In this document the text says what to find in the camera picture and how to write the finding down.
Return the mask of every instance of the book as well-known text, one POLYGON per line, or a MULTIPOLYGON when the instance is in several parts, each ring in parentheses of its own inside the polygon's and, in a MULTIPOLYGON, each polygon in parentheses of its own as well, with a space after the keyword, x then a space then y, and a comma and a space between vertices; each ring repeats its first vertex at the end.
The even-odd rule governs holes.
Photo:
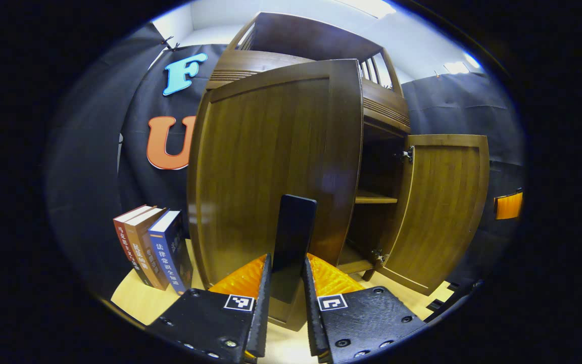
POLYGON ((129 246, 136 260, 152 287, 162 291, 168 287, 168 279, 154 256, 148 230, 165 212, 165 209, 154 208, 125 222, 129 246))
POLYGON ((143 281, 143 283, 147 284, 148 286, 152 287, 152 283, 148 279, 148 276, 145 275, 143 269, 141 269, 140 265, 136 261, 136 256, 129 246, 129 242, 127 242, 127 232, 125 231, 125 221, 133 219, 134 217, 142 214, 143 212, 147 212, 148 210, 153 209, 152 206, 142 205, 136 207, 131 211, 125 212, 124 214, 114 217, 114 227, 116 228, 116 234, 118 235, 118 241, 120 241, 120 246, 123 247, 123 251, 125 252, 125 256, 127 256, 127 260, 131 262, 132 268, 136 270, 138 277, 143 281))
POLYGON ((150 228, 152 248, 161 270, 179 295, 192 284, 192 263, 185 245, 182 216, 181 211, 168 210, 150 228))

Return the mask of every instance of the door hinge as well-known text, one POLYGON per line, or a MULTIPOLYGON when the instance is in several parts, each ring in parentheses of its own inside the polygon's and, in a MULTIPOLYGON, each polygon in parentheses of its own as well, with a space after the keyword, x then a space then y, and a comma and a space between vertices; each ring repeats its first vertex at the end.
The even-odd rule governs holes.
POLYGON ((408 161, 412 163, 413 155, 414 155, 414 145, 411 145, 410 148, 408 148, 407 152, 404 151, 404 157, 408 157, 408 161))
POLYGON ((376 260, 380 260, 381 264, 385 264, 385 261, 387 260, 388 256, 390 256, 390 254, 382 254, 383 249, 374 249, 371 251, 372 254, 374 254, 374 258, 376 258, 376 260))

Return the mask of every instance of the cabinet door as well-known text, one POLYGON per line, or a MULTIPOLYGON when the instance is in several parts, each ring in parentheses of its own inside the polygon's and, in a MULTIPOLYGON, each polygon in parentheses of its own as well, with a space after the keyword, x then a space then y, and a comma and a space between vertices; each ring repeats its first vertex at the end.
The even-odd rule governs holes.
MULTIPOLYGON (((354 207, 362 119, 356 60, 282 67, 204 95, 187 198, 206 288, 273 253, 284 194, 317 201, 309 252, 337 264, 354 207)), ((269 316, 286 323, 294 309, 303 314, 303 302, 296 303, 272 297, 269 316)))
POLYGON ((376 270, 429 295, 466 252, 487 199, 489 161, 484 135, 410 135, 397 219, 376 270))

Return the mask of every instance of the white wall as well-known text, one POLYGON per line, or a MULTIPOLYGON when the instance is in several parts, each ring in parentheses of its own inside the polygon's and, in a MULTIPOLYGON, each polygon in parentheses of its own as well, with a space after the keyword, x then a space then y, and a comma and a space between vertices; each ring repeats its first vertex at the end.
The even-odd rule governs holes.
POLYGON ((401 83, 445 74, 444 64, 464 62, 464 51, 418 16, 393 5, 397 12, 377 19, 335 0, 197 0, 155 19, 157 30, 173 47, 227 44, 258 11, 316 19, 356 33, 383 46, 401 83))

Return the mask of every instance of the black phone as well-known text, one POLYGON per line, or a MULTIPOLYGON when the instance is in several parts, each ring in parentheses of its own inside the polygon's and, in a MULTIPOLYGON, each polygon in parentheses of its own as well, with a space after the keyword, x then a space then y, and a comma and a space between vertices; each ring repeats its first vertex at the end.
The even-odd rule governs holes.
POLYGON ((285 194, 277 217, 271 297, 292 303, 316 219, 316 200, 285 194))

